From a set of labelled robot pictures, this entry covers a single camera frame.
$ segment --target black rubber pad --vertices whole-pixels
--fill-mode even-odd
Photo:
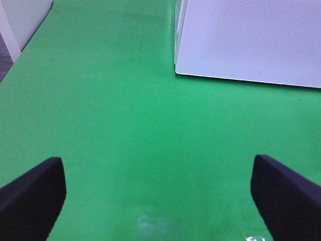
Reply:
[[[46,240],[66,198],[62,160],[51,157],[0,189],[0,240]]]
[[[274,241],[321,240],[321,188],[277,160],[255,157],[253,200]]]

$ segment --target green mat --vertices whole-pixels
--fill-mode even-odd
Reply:
[[[321,184],[318,89],[177,76],[174,0],[56,0],[0,84],[0,185],[63,158],[49,240],[272,240],[256,154]]]

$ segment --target green surface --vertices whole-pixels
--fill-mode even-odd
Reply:
[[[49,240],[269,238],[255,154],[321,183],[320,91],[176,76],[174,8],[56,0],[0,84],[0,184],[64,160]]]

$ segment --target white wall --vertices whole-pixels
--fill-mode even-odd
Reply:
[[[0,0],[22,50],[51,8],[53,0]]]

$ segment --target white box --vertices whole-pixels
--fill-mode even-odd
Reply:
[[[178,0],[175,69],[321,88],[321,0]]]

